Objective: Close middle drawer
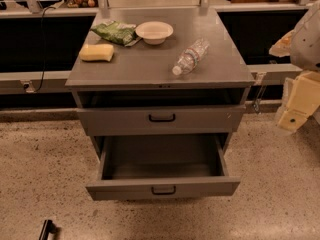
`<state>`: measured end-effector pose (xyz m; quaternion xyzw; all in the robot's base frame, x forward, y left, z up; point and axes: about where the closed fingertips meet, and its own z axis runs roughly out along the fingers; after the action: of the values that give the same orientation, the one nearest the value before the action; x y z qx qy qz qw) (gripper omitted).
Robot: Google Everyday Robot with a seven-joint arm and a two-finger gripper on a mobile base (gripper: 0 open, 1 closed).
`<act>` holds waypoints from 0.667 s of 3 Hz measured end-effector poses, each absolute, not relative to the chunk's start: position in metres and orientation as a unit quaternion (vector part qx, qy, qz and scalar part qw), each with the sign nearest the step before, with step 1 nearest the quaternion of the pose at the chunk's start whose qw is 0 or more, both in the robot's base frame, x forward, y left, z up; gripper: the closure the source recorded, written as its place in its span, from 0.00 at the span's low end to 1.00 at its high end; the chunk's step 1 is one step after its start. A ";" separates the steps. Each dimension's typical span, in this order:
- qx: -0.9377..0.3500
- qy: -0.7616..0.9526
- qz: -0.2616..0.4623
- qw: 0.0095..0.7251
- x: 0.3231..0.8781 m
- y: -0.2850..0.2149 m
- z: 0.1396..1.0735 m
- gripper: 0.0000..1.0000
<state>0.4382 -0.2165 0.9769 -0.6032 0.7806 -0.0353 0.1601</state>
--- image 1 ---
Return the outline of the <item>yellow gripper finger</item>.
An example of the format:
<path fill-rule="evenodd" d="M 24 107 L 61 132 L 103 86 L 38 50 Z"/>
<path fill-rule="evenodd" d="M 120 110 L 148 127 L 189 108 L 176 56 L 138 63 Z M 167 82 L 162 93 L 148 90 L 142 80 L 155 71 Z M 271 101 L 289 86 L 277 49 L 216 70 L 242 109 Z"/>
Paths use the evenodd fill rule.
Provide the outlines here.
<path fill-rule="evenodd" d="M 287 32 L 269 49 L 269 54 L 276 57 L 285 57 L 291 54 L 291 40 L 294 31 Z"/>

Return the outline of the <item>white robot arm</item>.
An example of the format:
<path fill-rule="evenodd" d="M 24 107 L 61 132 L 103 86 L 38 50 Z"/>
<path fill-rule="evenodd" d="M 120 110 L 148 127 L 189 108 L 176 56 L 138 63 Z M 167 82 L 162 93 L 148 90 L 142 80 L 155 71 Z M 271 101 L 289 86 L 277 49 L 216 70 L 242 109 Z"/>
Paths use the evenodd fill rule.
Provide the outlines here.
<path fill-rule="evenodd" d="M 269 49 L 276 57 L 289 56 L 293 65 L 302 70 L 320 71 L 320 1 Z"/>

